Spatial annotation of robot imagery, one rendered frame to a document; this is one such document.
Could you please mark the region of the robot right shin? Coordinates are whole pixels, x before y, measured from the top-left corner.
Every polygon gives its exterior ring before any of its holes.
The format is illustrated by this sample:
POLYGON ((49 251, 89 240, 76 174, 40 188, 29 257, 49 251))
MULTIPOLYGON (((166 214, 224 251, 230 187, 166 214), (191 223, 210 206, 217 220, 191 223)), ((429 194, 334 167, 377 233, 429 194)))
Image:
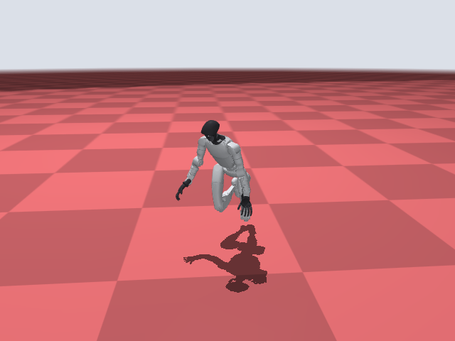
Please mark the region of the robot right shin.
MULTIPOLYGON (((227 204, 226 207, 229 205, 229 203, 232 199, 232 195, 236 189, 237 189, 236 185, 233 185, 233 186, 231 185, 227 191, 223 192, 223 200, 226 201, 226 204, 227 204)), ((226 207, 225 207, 225 209, 226 209, 226 207)), ((214 206, 214 208, 215 208, 215 206, 214 206)), ((223 211, 219 211, 219 212, 223 212, 223 211)))

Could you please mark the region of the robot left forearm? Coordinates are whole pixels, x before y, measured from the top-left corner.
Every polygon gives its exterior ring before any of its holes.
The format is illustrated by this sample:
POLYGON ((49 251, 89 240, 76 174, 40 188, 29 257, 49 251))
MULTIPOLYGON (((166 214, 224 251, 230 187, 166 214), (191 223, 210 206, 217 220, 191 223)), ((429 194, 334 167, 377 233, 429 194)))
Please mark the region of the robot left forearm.
POLYGON ((247 171, 245 170, 245 168, 243 168, 243 171, 244 171, 245 177, 240 179, 242 193, 243 193, 243 196, 249 197, 250 188, 249 188, 249 183, 248 183, 247 171))

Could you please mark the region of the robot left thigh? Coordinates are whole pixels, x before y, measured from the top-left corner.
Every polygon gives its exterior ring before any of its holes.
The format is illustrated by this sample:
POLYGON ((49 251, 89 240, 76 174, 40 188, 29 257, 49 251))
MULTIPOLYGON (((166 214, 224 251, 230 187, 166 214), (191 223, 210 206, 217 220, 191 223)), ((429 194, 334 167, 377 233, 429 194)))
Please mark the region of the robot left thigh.
MULTIPOLYGON (((243 176, 243 177, 244 177, 244 176, 243 176)), ((238 186, 238 192, 239 192, 239 194, 240 194, 240 202, 242 201, 242 198, 241 198, 241 195, 242 195, 242 188, 241 188, 241 184, 240 184, 240 179, 243 178, 243 177, 240 177, 240 178, 237 177, 237 186, 238 186)), ((251 179, 251 177, 250 177, 250 174, 249 174, 248 172, 247 172, 247 177, 248 177, 248 183, 249 183, 249 188, 250 188, 250 179, 251 179)), ((250 195, 250 194, 249 194, 249 195, 250 195)), ((248 217, 250 216, 250 214, 249 214, 249 216, 247 216, 247 213, 246 213, 246 216, 244 217, 244 215, 245 215, 245 208, 244 208, 244 212, 243 212, 242 215, 241 215, 241 213, 242 213, 242 206, 241 206, 241 210, 240 210, 240 219, 242 219, 242 220, 248 220, 248 217)))

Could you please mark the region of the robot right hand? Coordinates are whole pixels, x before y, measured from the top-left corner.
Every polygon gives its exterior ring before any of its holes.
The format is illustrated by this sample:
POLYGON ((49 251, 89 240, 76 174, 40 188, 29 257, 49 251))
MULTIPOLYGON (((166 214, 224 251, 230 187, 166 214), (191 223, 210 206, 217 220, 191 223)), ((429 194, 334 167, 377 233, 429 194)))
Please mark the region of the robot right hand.
POLYGON ((186 182, 183 182, 183 185, 178 189, 178 192, 176 194, 176 199, 179 201, 179 194, 182 194, 182 191, 185 187, 188 187, 188 185, 191 183, 191 179, 188 179, 186 182))

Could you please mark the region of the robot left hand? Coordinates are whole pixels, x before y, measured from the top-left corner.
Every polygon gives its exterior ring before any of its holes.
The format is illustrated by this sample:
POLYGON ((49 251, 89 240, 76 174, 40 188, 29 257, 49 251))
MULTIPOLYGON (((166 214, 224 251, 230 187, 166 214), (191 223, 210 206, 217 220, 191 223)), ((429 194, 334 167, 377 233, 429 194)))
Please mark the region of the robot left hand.
POLYGON ((252 216, 252 205, 251 205, 251 202, 250 202, 250 196, 243 196, 243 194, 241 195, 241 198, 242 198, 242 201, 241 203, 238 205, 238 210, 240 209, 240 206, 242 206, 242 213, 241 215, 243 214, 244 212, 244 208, 245 208, 245 215, 244 217, 246 216, 246 213, 247 213, 247 216, 249 216, 249 213, 250 213, 250 216, 252 216))

